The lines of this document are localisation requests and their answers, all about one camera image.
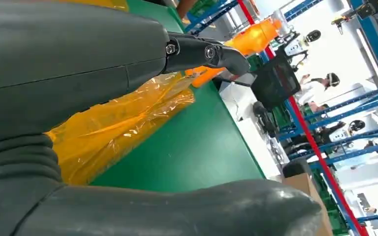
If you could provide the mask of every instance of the blue metal shelf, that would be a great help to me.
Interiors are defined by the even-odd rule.
[[[325,150],[327,150],[327,149],[329,149],[331,147],[335,147],[337,145],[346,144],[346,143],[352,142],[354,140],[378,138],[378,136],[376,136],[376,134],[378,134],[378,129],[367,131],[367,132],[364,132],[364,133],[361,133],[361,134],[357,134],[357,135],[354,135],[352,137],[349,137],[349,138],[346,138],[346,139],[343,139],[343,140],[340,140],[340,141],[337,141],[337,142],[332,142],[332,143],[329,143],[329,144],[322,145],[322,146],[319,147],[319,149],[321,151],[325,151]],[[309,151],[306,151],[306,152],[290,155],[289,156],[289,160],[293,160],[293,159],[299,158],[299,157],[310,158],[310,157],[312,157],[314,155],[315,155],[314,151],[313,150],[309,150]]]
[[[305,0],[296,7],[292,8],[290,11],[286,12],[284,17],[289,22],[322,1],[323,0]]]
[[[320,121],[317,121],[315,123],[312,123],[309,125],[309,129],[310,130],[314,130],[316,128],[319,128],[319,127],[322,127],[322,126],[326,126],[328,124],[331,124],[333,122],[336,122],[336,121],[339,121],[345,117],[349,117],[351,115],[354,115],[354,114],[357,114],[357,113],[360,113],[362,111],[365,111],[365,110],[369,110],[369,109],[372,109],[372,108],[375,108],[375,107],[378,107],[378,89],[377,90],[374,90],[374,91],[371,91],[371,92],[368,92],[362,96],[359,96],[359,97],[356,97],[356,98],[353,98],[353,99],[350,99],[348,101],[345,101],[345,102],[342,102],[336,106],[333,106],[331,108],[328,108],[328,109],[325,109],[324,111],[321,111],[321,112],[317,112],[313,115],[310,115],[310,116],[307,116],[305,117],[306,120],[310,120],[312,118],[316,118],[322,114],[326,114],[330,111],[333,111],[335,109],[338,109],[338,108],[341,108],[341,107],[344,107],[344,106],[347,106],[347,105],[350,105],[354,102],[357,102],[357,101],[361,101],[363,99],[367,99],[367,98],[370,98],[374,96],[373,98],[369,99],[367,102],[365,102],[364,104],[362,104],[361,106],[353,109],[353,110],[350,110],[348,112],[345,112],[345,113],[342,113],[342,114],[339,114],[339,115],[336,115],[336,116],[333,116],[333,117],[329,117],[329,118],[325,118],[323,120],[320,120]],[[302,134],[303,131],[301,128],[291,128],[291,129],[288,129],[288,130],[285,130],[284,133],[281,133],[279,134],[278,136],[278,139],[281,141],[281,140],[286,140],[286,139],[289,139],[289,138],[292,138],[292,137],[295,137],[297,135],[300,135]]]

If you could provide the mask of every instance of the green table surface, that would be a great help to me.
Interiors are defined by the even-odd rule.
[[[129,0],[131,13],[182,32],[170,8]],[[213,83],[193,89],[196,102],[91,185],[181,192],[230,181],[264,178]]]

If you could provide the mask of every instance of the red stripe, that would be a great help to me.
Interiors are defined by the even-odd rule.
[[[247,20],[249,21],[250,25],[254,25],[253,17],[250,15],[249,11],[246,8],[246,5],[244,4],[243,0],[237,0],[238,4],[241,7],[241,10],[243,10],[244,15],[246,16]]]

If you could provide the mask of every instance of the orange plastic film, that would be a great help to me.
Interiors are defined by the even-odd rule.
[[[77,113],[48,135],[65,182],[87,184],[194,102],[192,76],[160,75],[138,90]]]

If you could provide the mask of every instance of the robotic hand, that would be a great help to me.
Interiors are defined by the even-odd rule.
[[[318,203],[272,181],[182,194],[63,184],[43,132],[158,74],[201,65],[249,68],[214,40],[117,10],[0,3],[0,236],[314,235]]]
[[[114,9],[0,3],[0,140],[47,132],[158,74],[201,65],[250,67],[217,41]]]

